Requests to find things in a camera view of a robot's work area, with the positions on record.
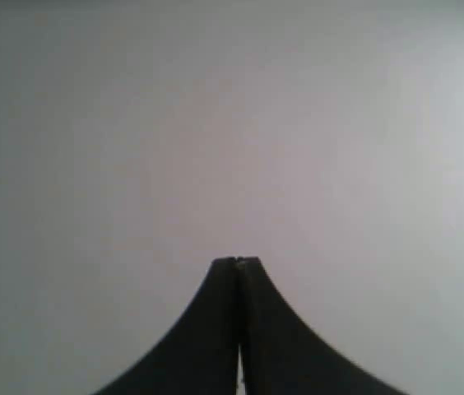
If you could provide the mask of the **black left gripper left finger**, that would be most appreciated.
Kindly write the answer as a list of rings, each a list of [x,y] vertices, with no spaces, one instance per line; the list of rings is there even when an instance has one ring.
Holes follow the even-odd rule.
[[[98,394],[236,394],[239,273],[233,257],[212,261],[175,325]]]

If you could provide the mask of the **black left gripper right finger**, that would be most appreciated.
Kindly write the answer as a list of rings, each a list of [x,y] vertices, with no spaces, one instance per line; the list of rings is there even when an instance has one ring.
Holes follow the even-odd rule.
[[[237,260],[247,394],[402,394],[346,358],[290,307],[257,257]]]

